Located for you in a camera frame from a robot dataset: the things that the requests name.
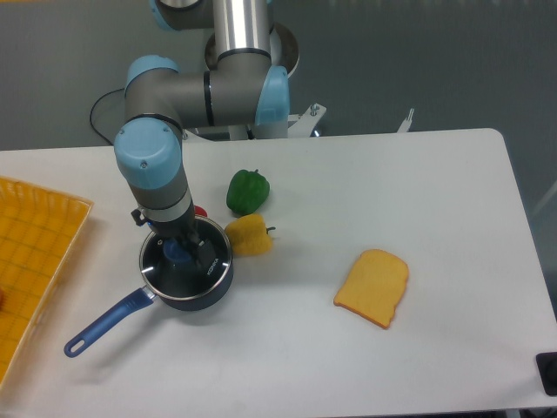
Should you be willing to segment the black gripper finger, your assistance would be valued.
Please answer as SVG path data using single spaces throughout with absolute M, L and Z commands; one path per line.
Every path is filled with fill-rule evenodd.
M 198 269 L 208 269 L 217 258 L 214 245 L 209 239 L 192 237 L 189 241 L 189 251 Z

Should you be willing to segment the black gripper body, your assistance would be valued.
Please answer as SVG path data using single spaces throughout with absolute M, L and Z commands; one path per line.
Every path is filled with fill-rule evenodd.
M 139 207 L 131 212 L 137 226 L 147 224 L 162 238 L 175 241 L 184 251 L 192 255 L 198 252 L 198 231 L 193 207 L 185 210 L 167 208 L 162 210 Z

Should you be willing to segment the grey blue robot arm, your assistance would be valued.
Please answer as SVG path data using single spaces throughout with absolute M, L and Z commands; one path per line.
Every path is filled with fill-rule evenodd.
M 268 1 L 153 1 L 170 30 L 212 27 L 216 67 L 183 73 L 157 55 L 135 60 L 124 88 L 125 125 L 115 138 L 117 167 L 138 203 L 138 225 L 174 239 L 197 267 L 215 259 L 199 236 L 182 157 L 185 128 L 284 123 L 287 71 L 272 64 Z

